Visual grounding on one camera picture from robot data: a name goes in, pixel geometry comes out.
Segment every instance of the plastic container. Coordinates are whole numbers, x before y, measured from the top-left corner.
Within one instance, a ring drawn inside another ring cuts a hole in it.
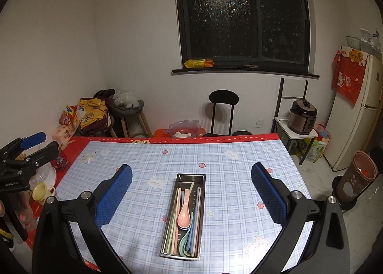
[[[378,168],[371,157],[362,151],[356,151],[350,166],[337,185],[336,196],[343,204],[351,202],[375,180],[377,174]]]
[[[190,137],[196,137],[198,135],[198,131],[200,128],[201,126],[200,124],[198,124],[198,120],[194,120],[194,121],[184,120],[184,121],[180,121],[170,125],[169,128],[166,130],[166,132],[172,138],[190,138]]]
[[[360,50],[360,39],[353,36],[346,36],[347,46]]]

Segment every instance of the cup handle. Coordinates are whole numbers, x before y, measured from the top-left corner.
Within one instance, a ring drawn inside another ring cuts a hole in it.
[[[55,195],[56,194],[56,189],[54,188],[54,186],[50,185],[47,187],[47,190],[49,192],[51,192],[52,195]]]

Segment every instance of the blue gripper pad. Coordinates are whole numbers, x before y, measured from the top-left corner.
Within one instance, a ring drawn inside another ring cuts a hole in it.
[[[251,168],[251,180],[274,223],[284,226],[287,222],[288,205],[273,184],[273,178],[261,163]]]
[[[118,205],[131,185],[132,179],[132,169],[129,165],[125,165],[97,203],[95,222],[99,228],[110,222]]]
[[[39,133],[36,133],[32,136],[29,136],[22,140],[22,143],[20,144],[20,148],[27,150],[29,148],[32,148],[35,145],[38,145],[40,143],[43,143],[47,139],[46,135],[40,131]]]

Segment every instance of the wooden stool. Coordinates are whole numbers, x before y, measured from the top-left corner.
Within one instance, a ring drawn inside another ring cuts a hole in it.
[[[139,103],[139,106],[136,108],[127,109],[124,107],[109,106],[108,109],[109,109],[109,112],[112,114],[112,116],[118,117],[120,119],[125,138],[133,138],[135,136],[142,135],[142,133],[136,133],[132,135],[130,135],[129,133],[128,123],[126,118],[133,114],[137,114],[138,116],[138,122],[144,132],[143,135],[148,136],[149,138],[153,138],[152,131],[150,130],[150,127],[147,123],[144,112],[142,110],[144,107],[144,101],[138,100],[138,103]]]

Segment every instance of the plaid tablecloth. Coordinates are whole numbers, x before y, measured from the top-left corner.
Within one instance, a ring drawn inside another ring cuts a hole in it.
[[[83,156],[93,155],[82,164]],[[254,188],[250,170],[261,162],[290,190],[308,190],[280,140],[239,143],[133,144],[91,141],[57,187],[62,200],[77,198],[109,179],[121,164],[133,182],[103,232],[133,273],[250,273],[281,230]],[[177,173],[206,174],[200,261],[159,256]],[[306,244],[307,222],[286,268],[294,266]],[[73,233],[83,257],[94,263],[77,224]]]

